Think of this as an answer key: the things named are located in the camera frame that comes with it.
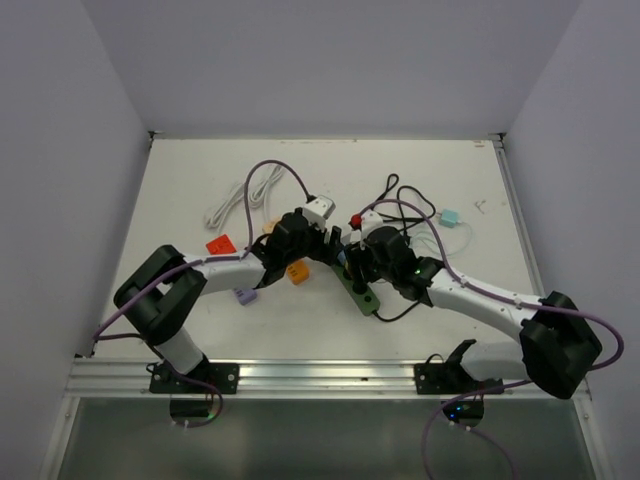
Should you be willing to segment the green power strip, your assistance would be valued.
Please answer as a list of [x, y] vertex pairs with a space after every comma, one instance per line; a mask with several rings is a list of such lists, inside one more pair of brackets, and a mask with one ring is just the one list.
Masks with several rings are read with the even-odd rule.
[[332, 266], [332, 270], [362, 315], [369, 317], [378, 312], [380, 300], [358, 265], [338, 262]]

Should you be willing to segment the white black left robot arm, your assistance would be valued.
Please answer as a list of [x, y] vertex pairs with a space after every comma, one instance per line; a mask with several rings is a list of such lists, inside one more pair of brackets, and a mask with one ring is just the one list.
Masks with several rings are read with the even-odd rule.
[[207, 383], [208, 369], [184, 327], [197, 300], [220, 291], [266, 288], [296, 261], [320, 259], [334, 209], [332, 200], [316, 197], [284, 214], [264, 239], [235, 255], [191, 258], [161, 246], [116, 291], [117, 313], [173, 369], [175, 384], [197, 392]]

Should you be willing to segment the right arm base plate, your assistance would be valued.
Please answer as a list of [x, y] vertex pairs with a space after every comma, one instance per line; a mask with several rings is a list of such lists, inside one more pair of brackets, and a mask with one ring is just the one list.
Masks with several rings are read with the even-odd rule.
[[419, 395], [459, 395], [498, 387], [502, 380], [474, 380], [464, 369], [453, 363], [417, 363], [413, 366], [416, 392]]

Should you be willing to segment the teal charger plug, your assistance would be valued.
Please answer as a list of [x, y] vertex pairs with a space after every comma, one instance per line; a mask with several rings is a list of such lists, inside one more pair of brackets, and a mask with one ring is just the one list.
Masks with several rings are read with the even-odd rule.
[[438, 223], [446, 228], [455, 228], [461, 223], [460, 215], [455, 210], [443, 209], [439, 213]]

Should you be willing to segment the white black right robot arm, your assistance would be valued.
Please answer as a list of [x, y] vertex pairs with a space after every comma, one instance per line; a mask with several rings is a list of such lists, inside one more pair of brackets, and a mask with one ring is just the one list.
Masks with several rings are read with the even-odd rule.
[[345, 255], [354, 280], [385, 280], [409, 301], [462, 314], [507, 336], [497, 343], [465, 340], [443, 363], [419, 365], [418, 375], [441, 392], [515, 380], [568, 399], [602, 352], [600, 340], [566, 295], [539, 298], [478, 282], [445, 260], [416, 255], [394, 227], [372, 230]]

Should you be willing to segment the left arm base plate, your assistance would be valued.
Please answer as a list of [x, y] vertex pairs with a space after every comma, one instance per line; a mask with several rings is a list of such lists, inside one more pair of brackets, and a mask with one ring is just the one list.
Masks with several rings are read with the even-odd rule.
[[237, 392], [240, 365], [231, 362], [201, 362], [188, 374], [176, 374], [165, 363], [149, 363], [149, 391], [153, 394], [211, 393], [213, 386], [223, 395]]

